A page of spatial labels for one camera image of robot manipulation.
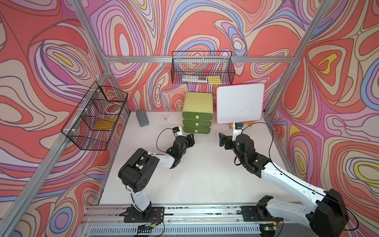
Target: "drawer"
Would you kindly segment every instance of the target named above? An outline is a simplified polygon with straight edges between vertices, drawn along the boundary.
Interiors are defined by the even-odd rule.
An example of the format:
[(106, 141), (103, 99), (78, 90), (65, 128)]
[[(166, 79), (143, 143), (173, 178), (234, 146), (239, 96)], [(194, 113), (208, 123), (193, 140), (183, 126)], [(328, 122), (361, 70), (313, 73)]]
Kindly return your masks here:
[(191, 127), (191, 126), (183, 126), (184, 132), (190, 132), (190, 133), (204, 133), (208, 134), (211, 129), (209, 127)]
[(183, 111), (182, 116), (184, 119), (212, 120), (213, 113)]
[(184, 96), (183, 111), (213, 113), (211, 93), (187, 92)]
[(210, 127), (212, 122), (209, 120), (183, 119), (183, 125), (192, 127)]

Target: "metal bar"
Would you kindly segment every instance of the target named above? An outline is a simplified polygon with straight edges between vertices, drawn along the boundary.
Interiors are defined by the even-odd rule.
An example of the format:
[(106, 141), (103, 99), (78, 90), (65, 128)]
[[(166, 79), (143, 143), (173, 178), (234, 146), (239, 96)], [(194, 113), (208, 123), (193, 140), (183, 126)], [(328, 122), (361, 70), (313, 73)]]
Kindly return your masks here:
[[(103, 48), (100, 45), (99, 39), (96, 37), (91, 21), (87, 15), (87, 12), (81, 0), (72, 0), (72, 6), (75, 9), (75, 12), (79, 18), (80, 23), (83, 26), (83, 29), (87, 35), (87, 38), (89, 39), (90, 44), (95, 50), (96, 56), (99, 59), (100, 64), (103, 66), (105, 71), (111, 71), (111, 69), (109, 68), (109, 64), (105, 61), (105, 57), (104, 57), (105, 53), (103, 51)], [(115, 88), (120, 89), (120, 86), (118, 82), (116, 81), (113, 73), (110, 79), (111, 79), (111, 85)]]
[(332, 6), (333, 2), (334, 0), (323, 0), (321, 2), (307, 30), (304, 33), (303, 38), (300, 40), (300, 43), (294, 53), (293, 62), (287, 66), (288, 70), (286, 70), (285, 73), (283, 73), (282, 77), (280, 78), (278, 84), (276, 85), (274, 91), (272, 92), (270, 98), (268, 99), (268, 102), (266, 103), (264, 111), (266, 111), (267, 108), (271, 108), (273, 103), (276, 102), (275, 98), (277, 98), (279, 94), (282, 93), (285, 84), (290, 79), (292, 72), (295, 70), (296, 65), (301, 59), (301, 56), (303, 55), (305, 49), (307, 48), (309, 42), (311, 41), (313, 35), (315, 34), (318, 26), (320, 25), (321, 21), (324, 19), (325, 14), (329, 10), (330, 6)]
[[(124, 209), (88, 209), (85, 215), (117, 215), (123, 212)], [(164, 214), (173, 214), (173, 215), (187, 215), (187, 214), (210, 214), (210, 213), (222, 213), (222, 214), (232, 214), (237, 215), (237, 210), (241, 210), (241, 207), (232, 207), (232, 208), (165, 208)]]
[[(124, 223), (124, 217), (118, 215), (86, 215), (82, 219), (82, 224), (88, 226), (98, 225), (141, 225), (141, 223)], [(246, 224), (242, 221), (242, 215), (165, 215), (165, 224)], [(252, 221), (251, 224), (270, 224), (273, 221)]]
[[(109, 76), (109, 71), (106, 71), (101, 75), (101, 77), (98, 80), (99, 85), (100, 82), (106, 82), (107, 76)], [(79, 109), (76, 110), (75, 115), (68, 123), (66, 127), (67, 129), (72, 128), (72, 126), (81, 114), (80, 109), (83, 109), (87, 105), (93, 93), (95, 93), (95, 90), (89, 91), (89, 94), (86, 98), (84, 98), (83, 103), (80, 105)], [(1, 237), (8, 237), (13, 233), (14, 229), (17, 227), (22, 216), (25, 214), (29, 205), (37, 195), (39, 189), (42, 187), (47, 176), (50, 174), (51, 170), (53, 169), (54, 165), (56, 164), (59, 157), (62, 155), (64, 149), (66, 148), (69, 142), (70, 140), (63, 133), (59, 135), (57, 141), (50, 148), (49, 152), (42, 160), (42, 162), (39, 164), (31, 178), (28, 180), (25, 187), (21, 190), (20, 194), (17, 196), (15, 201), (9, 207), (8, 211), (3, 216), (0, 222)]]
[[(267, 114), (263, 113), (262, 117), (263, 117), (263, 120), (265, 121), (265, 123), (267, 124), (267, 126), (271, 127), (273, 129), (273, 131), (275, 131), (274, 126), (271, 123), (271, 121), (270, 121), (269, 117), (267, 116)], [(296, 175), (295, 171), (292, 168), (292, 165), (290, 164), (290, 161), (288, 160), (287, 153), (283, 150), (283, 146), (282, 146), (282, 143), (279, 140), (278, 135), (274, 132), (273, 136), (274, 136), (275, 146), (276, 146), (276, 148), (277, 148), (277, 150), (279, 152), (280, 157), (282, 158), (282, 161), (283, 161), (283, 164), (285, 166), (285, 169), (288, 172), (290, 172), (291, 174)]]
[[(294, 57), (287, 56), (232, 56), (233, 63), (292, 63)], [(105, 56), (107, 63), (171, 63), (171, 56)]]
[(126, 111), (126, 113), (128, 114), (127, 115), (127, 118), (126, 118), (126, 121), (125, 121), (125, 124), (124, 124), (124, 127), (122, 128), (122, 132), (121, 132), (121, 135), (120, 135), (120, 138), (118, 139), (117, 141), (117, 147), (116, 149), (114, 150), (113, 154), (112, 154), (112, 157), (110, 158), (109, 160), (109, 165), (108, 165), (108, 168), (105, 172), (105, 176), (104, 176), (104, 179), (103, 179), (103, 182), (101, 183), (101, 186), (100, 186), (100, 189), (99, 189), (99, 192), (97, 193), (97, 196), (96, 196), (96, 200), (94, 201), (93, 205), (98, 205), (99, 202), (100, 202), (100, 199), (101, 199), (101, 196), (103, 195), (103, 191), (104, 191), (104, 188), (105, 188), (105, 184), (108, 180), (108, 177), (109, 177), (109, 174), (111, 172), (111, 169), (112, 169), (112, 165), (113, 165), (113, 162), (114, 162), (114, 159), (116, 157), (116, 154), (117, 154), (117, 151), (118, 151), (118, 148), (120, 147), (120, 142), (121, 142), (121, 139), (122, 139), (122, 136), (124, 135), (124, 132), (125, 132), (125, 128), (126, 128), (126, 124), (128, 123), (128, 120), (129, 120), (129, 117), (130, 117), (130, 112), (128, 110), (128, 105), (125, 105), (124, 107), (124, 110)]

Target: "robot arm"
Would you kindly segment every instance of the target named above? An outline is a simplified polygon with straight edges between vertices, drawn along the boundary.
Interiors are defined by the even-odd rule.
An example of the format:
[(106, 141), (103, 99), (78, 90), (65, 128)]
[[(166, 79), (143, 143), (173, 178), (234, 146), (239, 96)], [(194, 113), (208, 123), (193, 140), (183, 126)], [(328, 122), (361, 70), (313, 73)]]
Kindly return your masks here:
[(118, 176), (126, 189), (130, 191), (133, 204), (132, 209), (140, 220), (150, 216), (151, 202), (147, 196), (146, 185), (150, 181), (156, 168), (175, 168), (187, 148), (195, 144), (194, 135), (183, 136), (181, 127), (172, 129), (176, 138), (173, 146), (165, 154), (149, 153), (139, 148), (121, 167)]
[(313, 186), (255, 152), (254, 141), (248, 135), (242, 134), (242, 126), (242, 123), (235, 123), (233, 136), (219, 133), (219, 145), (232, 149), (242, 166), (250, 173), (276, 184), (302, 203), (283, 202), (272, 196), (265, 196), (257, 205), (260, 216), (295, 221), (310, 227), (320, 237), (339, 236), (349, 221), (341, 194), (333, 189), (325, 191)]

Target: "black wire basket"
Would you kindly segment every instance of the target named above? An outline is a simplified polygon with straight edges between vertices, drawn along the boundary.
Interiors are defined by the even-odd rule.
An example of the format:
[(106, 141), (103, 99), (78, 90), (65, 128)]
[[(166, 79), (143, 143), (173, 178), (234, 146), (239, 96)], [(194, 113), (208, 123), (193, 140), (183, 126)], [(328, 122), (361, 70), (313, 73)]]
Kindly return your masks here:
[(231, 85), (235, 70), (232, 52), (173, 51), (171, 80), (173, 84)]
[(127, 99), (120, 89), (98, 86), (69, 132), (63, 132), (66, 124), (62, 132), (81, 150), (105, 151)]

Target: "white table surface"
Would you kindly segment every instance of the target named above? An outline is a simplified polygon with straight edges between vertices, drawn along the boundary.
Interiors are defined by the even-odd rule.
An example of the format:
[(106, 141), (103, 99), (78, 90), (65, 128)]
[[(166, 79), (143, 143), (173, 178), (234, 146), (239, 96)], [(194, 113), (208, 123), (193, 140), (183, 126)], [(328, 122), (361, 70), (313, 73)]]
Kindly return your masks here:
[[(166, 122), (162, 115), (169, 116)], [(120, 168), (138, 148), (161, 153), (155, 147), (159, 133), (164, 128), (183, 126), (181, 112), (147, 112), (147, 118), (150, 124), (140, 127), (136, 113), (131, 113), (100, 204), (130, 204), (130, 194), (118, 177)], [(246, 203), (258, 202), (265, 195), (297, 201), (273, 183), (249, 173), (242, 165), (235, 166), (233, 151), (219, 147), (219, 132), (232, 135), (233, 130), (228, 124), (217, 124), (214, 115), (210, 134), (195, 134), (195, 145), (187, 149), (177, 167), (155, 170), (146, 186), (153, 204)], [(268, 157), (271, 134), (266, 125), (253, 124), (244, 133), (254, 140), (256, 151)], [(158, 147), (165, 151), (174, 139), (172, 131), (165, 130), (159, 137)], [(284, 168), (275, 144), (270, 154), (272, 160)]]

